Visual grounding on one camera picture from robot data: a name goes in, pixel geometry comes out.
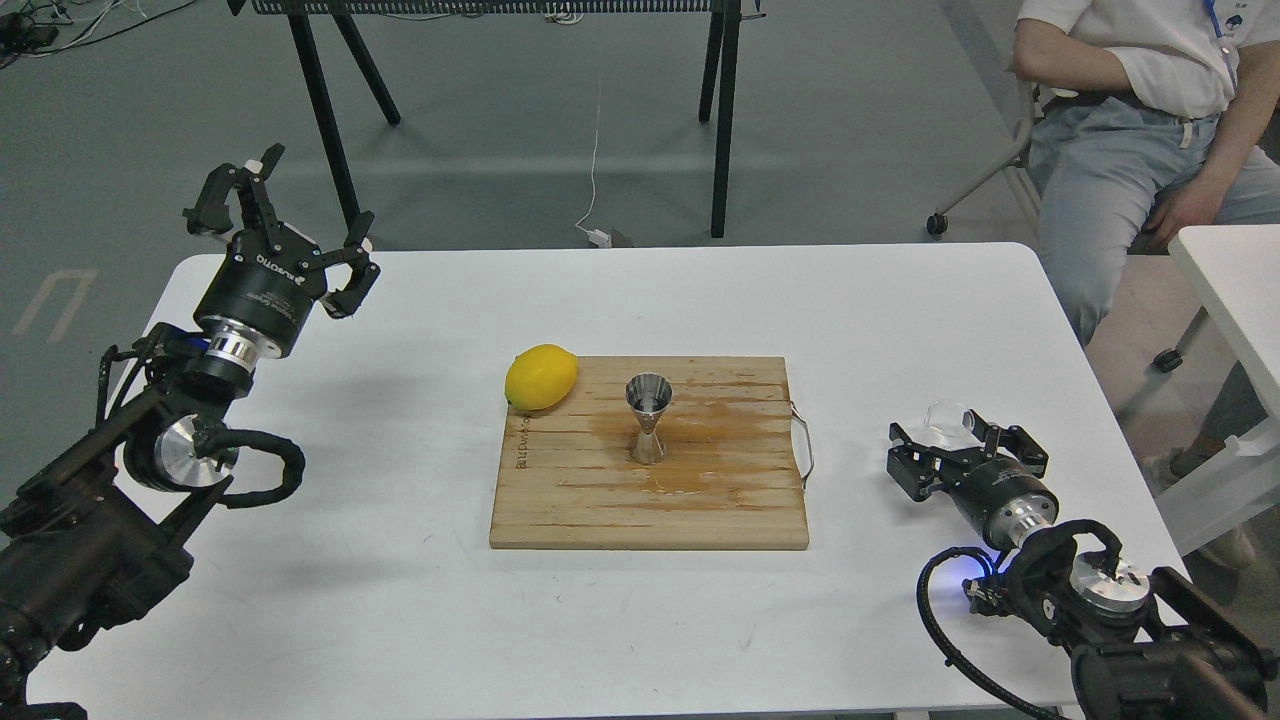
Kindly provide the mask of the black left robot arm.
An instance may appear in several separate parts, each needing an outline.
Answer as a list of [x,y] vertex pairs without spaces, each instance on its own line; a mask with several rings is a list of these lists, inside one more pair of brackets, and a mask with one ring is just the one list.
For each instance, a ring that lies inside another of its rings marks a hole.
[[52,650],[84,648],[143,618],[189,577],[187,539],[216,506],[291,497],[305,454],[291,439],[229,428],[257,364],[291,354],[315,305],[353,315],[380,269],[372,214],[323,251],[282,222],[268,178],[284,154],[210,172],[191,234],[225,234],[227,254],[195,309],[196,328],[157,323],[99,363],[95,424],[31,477],[3,510],[3,716],[83,719],[77,703],[32,705],[29,674]]

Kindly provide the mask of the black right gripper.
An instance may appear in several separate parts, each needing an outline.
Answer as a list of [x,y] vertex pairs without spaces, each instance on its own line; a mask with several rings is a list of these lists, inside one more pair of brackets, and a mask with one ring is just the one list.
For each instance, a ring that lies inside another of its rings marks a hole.
[[[974,409],[966,410],[966,428],[980,442],[982,457],[991,460],[973,461],[973,445],[922,445],[891,423],[887,473],[914,502],[947,492],[987,546],[1018,550],[1059,518],[1059,501],[1041,482],[1048,455],[1024,428],[988,423]],[[1001,450],[1010,457],[997,456]]]

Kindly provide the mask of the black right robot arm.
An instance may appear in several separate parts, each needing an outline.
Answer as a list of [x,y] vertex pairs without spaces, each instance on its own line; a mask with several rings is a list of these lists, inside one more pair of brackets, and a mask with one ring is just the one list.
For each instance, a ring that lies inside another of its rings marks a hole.
[[1030,717],[1053,717],[983,673],[940,625],[932,574],[968,557],[980,566],[963,583],[970,611],[1019,618],[1062,648],[1088,719],[1265,717],[1275,652],[1175,569],[1135,570],[1105,524],[1060,521],[1043,483],[1047,452],[1023,428],[991,424],[973,410],[961,427],[973,442],[948,448],[891,424],[886,462],[911,500],[946,493],[983,539],[937,553],[916,579],[916,610],[950,667]]

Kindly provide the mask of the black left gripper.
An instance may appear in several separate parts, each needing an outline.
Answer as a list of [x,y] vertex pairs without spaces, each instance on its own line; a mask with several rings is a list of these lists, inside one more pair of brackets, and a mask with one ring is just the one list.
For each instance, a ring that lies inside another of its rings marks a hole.
[[[284,152],[284,145],[274,143],[256,163],[221,164],[209,173],[195,205],[182,211],[189,234],[225,234],[233,227],[227,199],[236,195],[244,234],[233,236],[195,320],[206,331],[216,322],[238,322],[265,338],[271,359],[291,355],[316,301],[329,318],[353,316],[381,273],[371,259],[372,211],[361,211],[343,245],[328,252],[314,252],[305,237],[285,237],[266,191]],[[347,265],[349,277],[326,291],[325,270],[335,265]]]

